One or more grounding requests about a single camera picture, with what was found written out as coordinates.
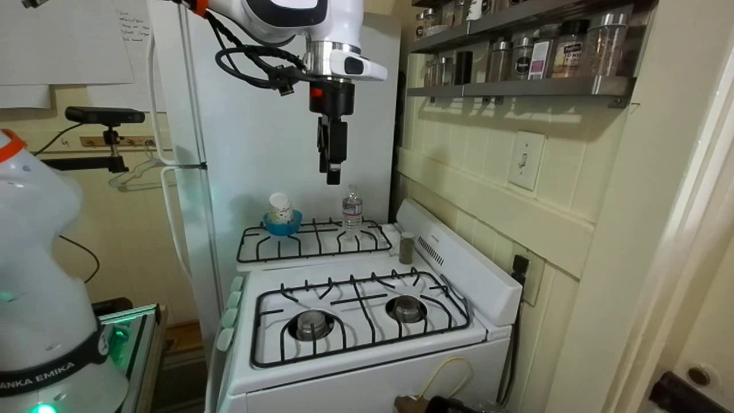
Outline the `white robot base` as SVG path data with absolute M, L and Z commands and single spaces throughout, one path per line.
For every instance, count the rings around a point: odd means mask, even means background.
M 52 256 L 80 188 L 0 132 L 0 412 L 116 413 L 129 393 L 85 284 Z

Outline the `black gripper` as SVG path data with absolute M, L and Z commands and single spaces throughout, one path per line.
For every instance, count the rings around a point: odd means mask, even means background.
M 316 148 L 320 171 L 327 173 L 327 183 L 343 183 L 339 166 L 346 161 L 346 121 L 353 113 L 356 88 L 346 80 L 312 80 L 309 110 L 320 116 Z

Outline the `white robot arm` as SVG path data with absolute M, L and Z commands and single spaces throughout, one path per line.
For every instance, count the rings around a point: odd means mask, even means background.
M 216 64 L 259 91 L 282 96 L 309 86 L 320 116 L 320 171 L 327 183 L 343 181 L 346 121 L 356 80 L 385 80 L 387 70 L 362 56 L 362 0 L 174 0 L 202 17 L 218 43 Z

